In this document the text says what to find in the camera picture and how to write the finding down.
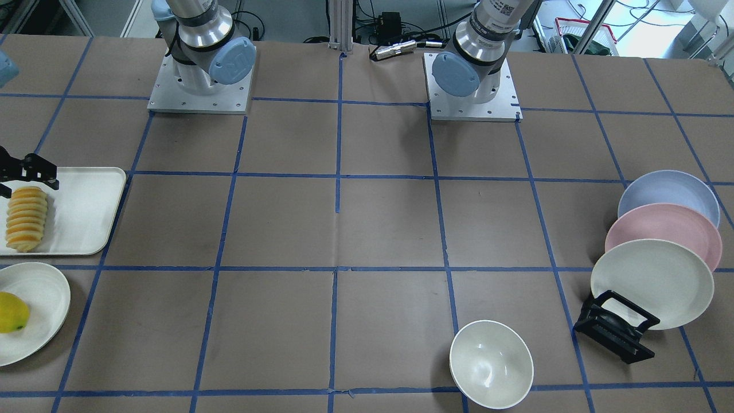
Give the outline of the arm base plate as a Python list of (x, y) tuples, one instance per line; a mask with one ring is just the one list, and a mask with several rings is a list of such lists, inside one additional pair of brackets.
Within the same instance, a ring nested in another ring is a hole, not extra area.
[(493, 79), (483, 81), (472, 96), (456, 97), (441, 89), (432, 75), (437, 55), (424, 54), (425, 87), (433, 120), (514, 122), (522, 119), (508, 60), (503, 62), (501, 71)]
[(147, 109), (185, 114), (247, 114), (257, 49), (252, 48), (252, 58), (245, 61), (249, 73), (233, 84), (222, 84), (209, 76), (216, 52), (200, 54), (189, 50), (189, 54), (192, 64), (178, 62), (173, 55), (163, 58)]

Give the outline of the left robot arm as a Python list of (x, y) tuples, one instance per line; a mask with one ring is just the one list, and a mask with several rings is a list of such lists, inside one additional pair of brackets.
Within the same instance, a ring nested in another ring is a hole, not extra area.
[(477, 3), (433, 60), (430, 73), (440, 89), (456, 98), (472, 98), (475, 104), (494, 99), (516, 30), (533, 5), (532, 1)]

